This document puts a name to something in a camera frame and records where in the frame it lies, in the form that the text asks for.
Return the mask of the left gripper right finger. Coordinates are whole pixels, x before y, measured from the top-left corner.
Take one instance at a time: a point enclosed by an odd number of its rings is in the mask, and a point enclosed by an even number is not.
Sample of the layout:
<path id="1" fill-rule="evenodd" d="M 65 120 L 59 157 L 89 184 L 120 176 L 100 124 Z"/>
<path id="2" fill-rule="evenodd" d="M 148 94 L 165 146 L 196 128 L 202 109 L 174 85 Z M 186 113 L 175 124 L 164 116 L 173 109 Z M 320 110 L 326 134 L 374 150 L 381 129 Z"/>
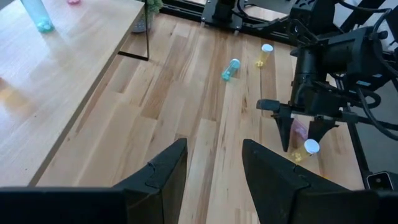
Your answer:
<path id="1" fill-rule="evenodd" d="M 310 186 L 296 164 L 252 139 L 243 141 L 242 160 L 259 221 L 289 223 L 296 194 Z"/>

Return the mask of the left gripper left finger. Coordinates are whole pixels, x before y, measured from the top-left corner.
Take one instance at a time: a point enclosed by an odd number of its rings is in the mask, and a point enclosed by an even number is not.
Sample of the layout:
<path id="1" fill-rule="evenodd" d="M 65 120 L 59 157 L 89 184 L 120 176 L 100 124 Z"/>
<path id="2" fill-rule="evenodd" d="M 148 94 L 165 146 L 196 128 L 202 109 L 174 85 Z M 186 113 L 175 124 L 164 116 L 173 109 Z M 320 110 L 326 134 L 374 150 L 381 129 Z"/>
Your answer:
<path id="1" fill-rule="evenodd" d="M 128 223 L 178 223 L 187 156 L 187 139 L 180 138 L 114 186 L 124 193 Z"/>

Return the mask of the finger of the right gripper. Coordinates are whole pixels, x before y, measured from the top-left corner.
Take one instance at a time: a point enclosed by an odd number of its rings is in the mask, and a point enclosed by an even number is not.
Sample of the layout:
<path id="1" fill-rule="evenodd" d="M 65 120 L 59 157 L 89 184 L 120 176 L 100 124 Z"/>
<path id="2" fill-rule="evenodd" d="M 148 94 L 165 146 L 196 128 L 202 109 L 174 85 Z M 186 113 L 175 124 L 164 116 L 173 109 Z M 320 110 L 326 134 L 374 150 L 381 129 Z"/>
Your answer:
<path id="1" fill-rule="evenodd" d="M 320 142 L 329 130 L 337 127 L 332 120 L 313 120 L 309 124 L 309 138 Z"/>
<path id="2" fill-rule="evenodd" d="M 291 115 L 282 114 L 273 114 L 272 117 L 277 123 L 283 151 L 287 152 L 289 149 L 290 131 L 294 119 L 291 117 Z"/>

